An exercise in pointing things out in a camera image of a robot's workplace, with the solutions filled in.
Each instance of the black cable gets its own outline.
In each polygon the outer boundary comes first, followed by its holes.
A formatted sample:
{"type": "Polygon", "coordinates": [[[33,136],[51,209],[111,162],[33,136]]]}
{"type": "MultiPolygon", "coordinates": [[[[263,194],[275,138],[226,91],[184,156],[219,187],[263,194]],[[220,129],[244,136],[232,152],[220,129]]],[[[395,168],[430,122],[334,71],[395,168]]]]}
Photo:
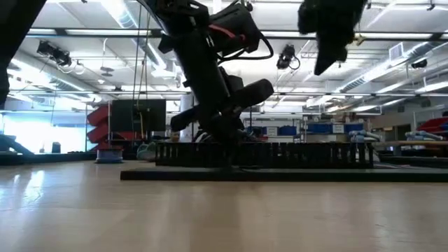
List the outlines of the black cable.
{"type": "Polygon", "coordinates": [[[139,11],[139,32],[137,36],[136,50],[135,50],[135,70],[134,70],[134,88],[132,89],[132,105],[131,105],[131,126],[132,126],[132,145],[134,147],[135,141],[135,128],[134,128],[134,100],[135,100],[135,85],[137,84],[137,67],[139,63],[139,45],[140,45],[140,24],[141,24],[141,5],[139,11]]]}
{"type": "Polygon", "coordinates": [[[300,68],[300,66],[301,66],[301,63],[300,63],[300,59],[299,59],[299,58],[297,58],[297,56],[295,56],[295,55],[294,55],[294,58],[295,58],[295,59],[297,60],[297,62],[299,62],[299,66],[298,66],[298,67],[292,67],[292,66],[291,66],[291,64],[289,64],[289,66],[288,66],[288,67],[289,67],[290,69],[292,69],[292,70],[294,70],[294,71],[295,71],[295,70],[298,70],[298,69],[300,68]]]}
{"type": "MultiPolygon", "coordinates": [[[[147,18],[146,28],[149,29],[149,24],[150,24],[150,20],[151,20],[149,13],[147,14],[146,18],[147,18]]],[[[148,45],[148,39],[149,39],[149,32],[147,32],[147,35],[146,35],[145,45],[148,45]]],[[[148,68],[148,59],[146,59],[147,56],[148,56],[148,52],[145,50],[145,55],[143,56],[143,62],[142,62],[142,67],[141,67],[140,88],[139,88],[139,95],[137,96],[137,107],[139,107],[141,84],[143,82],[143,76],[144,76],[145,70],[148,68]]],[[[146,89],[146,99],[148,99],[148,89],[146,89]]]]}
{"type": "Polygon", "coordinates": [[[269,55],[262,56],[262,57],[240,57],[240,55],[242,55],[244,53],[244,50],[242,50],[242,51],[238,52],[236,55],[233,55],[230,57],[218,56],[218,59],[220,59],[218,64],[221,64],[223,62],[230,61],[230,60],[267,60],[267,59],[270,59],[272,56],[274,56],[274,49],[272,48],[269,41],[266,39],[265,35],[263,35],[263,33],[260,32],[260,36],[261,36],[261,40],[263,42],[265,42],[267,49],[269,50],[269,55]]]}

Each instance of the red staircase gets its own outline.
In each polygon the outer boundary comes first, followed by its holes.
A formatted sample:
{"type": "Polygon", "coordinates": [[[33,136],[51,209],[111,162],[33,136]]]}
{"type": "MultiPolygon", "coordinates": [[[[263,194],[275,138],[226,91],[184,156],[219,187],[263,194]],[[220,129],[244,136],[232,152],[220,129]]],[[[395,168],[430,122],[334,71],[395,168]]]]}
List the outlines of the red staircase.
{"type": "MultiPolygon", "coordinates": [[[[101,149],[109,149],[109,143],[107,142],[107,134],[109,131],[109,120],[108,120],[108,105],[100,106],[97,110],[91,112],[87,116],[87,120],[91,124],[91,126],[95,126],[90,132],[87,133],[87,137],[89,138],[91,143],[98,144],[91,151],[101,150],[101,149]]],[[[118,136],[120,141],[131,141],[132,140],[132,132],[114,132],[114,140],[118,136]]],[[[134,136],[134,140],[142,139],[141,134],[137,133],[134,136]]],[[[111,148],[123,149],[123,146],[111,146],[111,148]]]]}

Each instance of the air duct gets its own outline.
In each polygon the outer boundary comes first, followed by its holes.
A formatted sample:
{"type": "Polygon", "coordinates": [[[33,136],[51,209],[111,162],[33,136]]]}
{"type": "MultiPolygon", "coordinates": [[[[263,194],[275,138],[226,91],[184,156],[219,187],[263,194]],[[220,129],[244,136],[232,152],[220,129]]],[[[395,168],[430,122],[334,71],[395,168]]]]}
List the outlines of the air duct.
{"type": "MultiPolygon", "coordinates": [[[[423,42],[410,48],[409,50],[404,51],[403,44],[400,43],[391,49],[389,57],[383,59],[380,63],[374,65],[372,68],[368,69],[360,76],[343,81],[343,84],[337,89],[333,90],[333,92],[348,92],[379,77],[385,76],[386,74],[392,72],[393,70],[406,63],[415,62],[430,51],[446,44],[447,43],[444,42],[423,42]],[[394,49],[397,49],[398,51],[397,57],[392,57],[392,50],[394,49]]],[[[307,101],[307,106],[320,105],[329,101],[330,99],[331,97],[316,97],[313,99],[309,99],[307,101]]]]}
{"type": "MultiPolygon", "coordinates": [[[[399,88],[404,85],[409,85],[411,83],[418,84],[418,83],[423,82],[424,78],[426,79],[426,82],[433,82],[437,79],[439,79],[439,81],[448,81],[447,77],[448,77],[448,61],[446,61],[444,64],[438,65],[437,67],[435,67],[433,69],[427,69],[420,74],[411,76],[405,80],[402,80],[395,84],[389,85],[383,89],[376,91],[376,93],[382,94],[385,92],[390,92],[396,88],[399,88]]],[[[352,106],[356,106],[356,105],[360,104],[361,102],[370,102],[371,103],[371,102],[382,102],[384,100],[387,100],[387,99],[371,97],[371,98],[363,99],[362,101],[361,100],[353,100],[352,102],[346,103],[344,106],[344,109],[352,107],[352,106]]]]}
{"type": "MultiPolygon", "coordinates": [[[[57,70],[53,66],[46,65],[43,67],[44,63],[39,61],[38,59],[35,59],[28,54],[17,51],[14,59],[12,61],[15,66],[21,68],[21,70],[24,72],[24,74],[27,74],[28,76],[33,76],[37,74],[46,74],[47,76],[51,76],[48,80],[52,83],[53,87],[56,90],[63,90],[63,91],[84,91],[84,90],[98,90],[94,86],[88,85],[77,78],[74,78],[73,76],[70,76],[68,74],[62,73],[61,71],[57,70]]],[[[97,94],[88,94],[85,95],[78,95],[80,100],[83,100],[84,102],[89,100],[93,101],[95,99],[96,102],[100,102],[102,98],[108,98],[108,99],[115,99],[112,95],[107,96],[99,96],[97,94]]]]}
{"type": "MultiPolygon", "coordinates": [[[[123,29],[138,29],[138,21],[132,16],[125,0],[101,0],[103,7],[109,12],[112,18],[123,29]]],[[[132,38],[132,41],[142,49],[148,58],[153,62],[153,66],[157,70],[164,70],[167,68],[165,61],[161,58],[151,42],[146,43],[146,39],[132,38]]]]}

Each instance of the red wire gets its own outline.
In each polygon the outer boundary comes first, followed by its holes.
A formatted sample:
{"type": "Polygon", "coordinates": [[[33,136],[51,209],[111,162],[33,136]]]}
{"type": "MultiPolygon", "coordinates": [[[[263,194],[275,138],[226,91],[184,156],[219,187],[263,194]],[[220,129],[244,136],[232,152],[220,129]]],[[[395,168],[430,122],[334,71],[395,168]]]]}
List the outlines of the red wire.
{"type": "MultiPolygon", "coordinates": [[[[216,31],[223,32],[223,33],[225,33],[227,36],[229,36],[231,39],[233,39],[234,37],[236,37],[235,34],[234,34],[233,32],[229,31],[229,30],[226,29],[226,28],[219,27],[218,25],[210,24],[210,25],[209,25],[209,28],[210,28],[210,29],[214,29],[214,30],[216,30],[216,31]]],[[[243,38],[243,41],[246,40],[246,36],[245,36],[245,35],[241,35],[241,37],[243,38]]]]}

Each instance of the black robotic arm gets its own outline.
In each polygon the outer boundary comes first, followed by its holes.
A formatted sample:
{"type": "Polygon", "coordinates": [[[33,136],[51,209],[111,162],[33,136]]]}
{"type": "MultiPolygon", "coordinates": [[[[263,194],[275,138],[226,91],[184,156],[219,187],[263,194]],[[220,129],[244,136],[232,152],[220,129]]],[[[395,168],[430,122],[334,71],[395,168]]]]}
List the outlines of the black robotic arm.
{"type": "Polygon", "coordinates": [[[174,116],[171,128],[183,130],[199,121],[202,129],[217,141],[227,144],[244,141],[241,112],[265,101],[274,90],[268,80],[244,87],[241,78],[227,75],[218,66],[218,60],[247,60],[238,56],[257,50],[260,40],[270,51],[270,56],[264,58],[273,56],[272,47],[256,27],[249,10],[238,1],[215,15],[209,15],[206,6],[193,0],[139,0],[139,3],[164,29],[159,49],[163,53],[170,50],[176,53],[187,79],[184,85],[191,88],[199,102],[174,116]]]}

